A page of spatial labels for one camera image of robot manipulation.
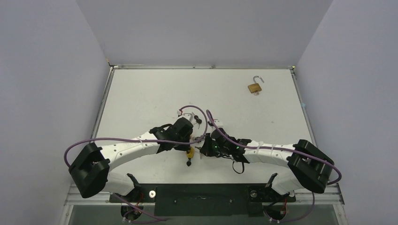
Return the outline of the yellow padlock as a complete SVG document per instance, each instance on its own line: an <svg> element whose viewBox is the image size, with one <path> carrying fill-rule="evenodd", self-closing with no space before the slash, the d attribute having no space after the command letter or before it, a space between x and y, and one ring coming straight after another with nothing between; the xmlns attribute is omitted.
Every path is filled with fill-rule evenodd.
<svg viewBox="0 0 398 225"><path fill-rule="evenodd" d="M187 162L186 165L187 166L191 166L191 160L194 157L195 154L195 149L193 147L191 147L187 152L186 152L186 156L187 156Z"/></svg>

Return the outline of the large brass padlock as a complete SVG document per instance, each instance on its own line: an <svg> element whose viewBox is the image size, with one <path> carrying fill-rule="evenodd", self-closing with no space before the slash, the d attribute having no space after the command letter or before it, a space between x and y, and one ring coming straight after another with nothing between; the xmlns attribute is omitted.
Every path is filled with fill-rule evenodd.
<svg viewBox="0 0 398 225"><path fill-rule="evenodd" d="M250 93L255 96L258 96L262 91L261 85L257 82L257 80L260 80L261 83L264 83L263 78L257 75L253 77L253 83L247 86Z"/></svg>

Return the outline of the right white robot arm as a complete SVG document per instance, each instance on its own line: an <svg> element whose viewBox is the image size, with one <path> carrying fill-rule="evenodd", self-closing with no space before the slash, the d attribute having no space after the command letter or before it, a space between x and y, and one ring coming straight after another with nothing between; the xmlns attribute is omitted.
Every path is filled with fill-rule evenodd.
<svg viewBox="0 0 398 225"><path fill-rule="evenodd" d="M199 151L207 157L228 157L243 164L265 163L289 168L289 172L277 173L265 186L265 195L270 200L302 188L324 193L334 165L331 158L308 140L300 139L287 145L266 144L236 139L222 128L207 133Z"/></svg>

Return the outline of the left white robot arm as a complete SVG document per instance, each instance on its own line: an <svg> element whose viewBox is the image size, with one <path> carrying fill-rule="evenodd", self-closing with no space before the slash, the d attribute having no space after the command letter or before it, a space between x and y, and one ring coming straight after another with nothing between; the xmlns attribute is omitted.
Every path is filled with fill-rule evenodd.
<svg viewBox="0 0 398 225"><path fill-rule="evenodd" d="M89 141L69 166L69 173L83 198L109 192L133 202L140 195L137 180L130 173L113 170L146 155L171 149L187 150L192 132L193 124L181 117L172 125L154 127L127 142L99 147Z"/></svg>

